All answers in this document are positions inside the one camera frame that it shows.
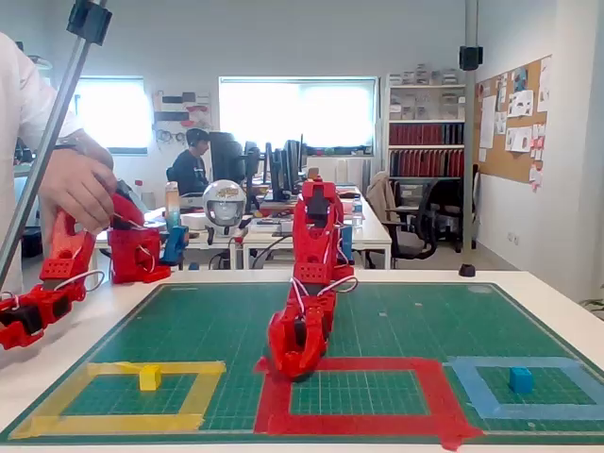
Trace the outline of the person's right hand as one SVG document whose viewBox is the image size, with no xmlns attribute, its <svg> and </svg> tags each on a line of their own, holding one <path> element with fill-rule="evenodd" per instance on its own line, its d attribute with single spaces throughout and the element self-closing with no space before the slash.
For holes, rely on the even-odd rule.
<svg viewBox="0 0 604 453">
<path fill-rule="evenodd" d="M 117 179 L 112 156 L 82 129 L 59 143 L 39 189 L 44 224 L 51 227 L 58 211 L 64 210 L 85 230 L 97 234 L 109 226 L 114 213 Z"/>
</svg>

